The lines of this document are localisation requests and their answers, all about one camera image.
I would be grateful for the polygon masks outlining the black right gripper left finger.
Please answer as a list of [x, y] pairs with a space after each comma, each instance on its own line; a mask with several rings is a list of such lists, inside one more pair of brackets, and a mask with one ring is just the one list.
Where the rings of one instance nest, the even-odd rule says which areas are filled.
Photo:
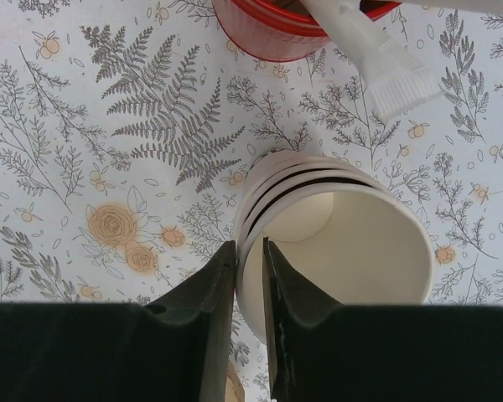
[[0, 304], [0, 401], [221, 401], [236, 246], [136, 303]]

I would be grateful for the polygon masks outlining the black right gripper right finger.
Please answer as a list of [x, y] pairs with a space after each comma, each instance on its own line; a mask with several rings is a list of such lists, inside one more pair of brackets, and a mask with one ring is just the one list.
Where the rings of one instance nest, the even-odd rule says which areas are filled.
[[345, 305], [262, 242], [277, 401], [503, 401], [503, 307]]

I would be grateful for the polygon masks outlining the stack of white paper cups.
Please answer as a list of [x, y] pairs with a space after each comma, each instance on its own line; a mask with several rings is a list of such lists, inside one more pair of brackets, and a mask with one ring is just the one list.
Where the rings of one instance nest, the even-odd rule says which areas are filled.
[[430, 292], [433, 247], [420, 219], [371, 176], [332, 157], [282, 150], [258, 159], [234, 232], [238, 307], [260, 340], [264, 240], [344, 304], [420, 304]]

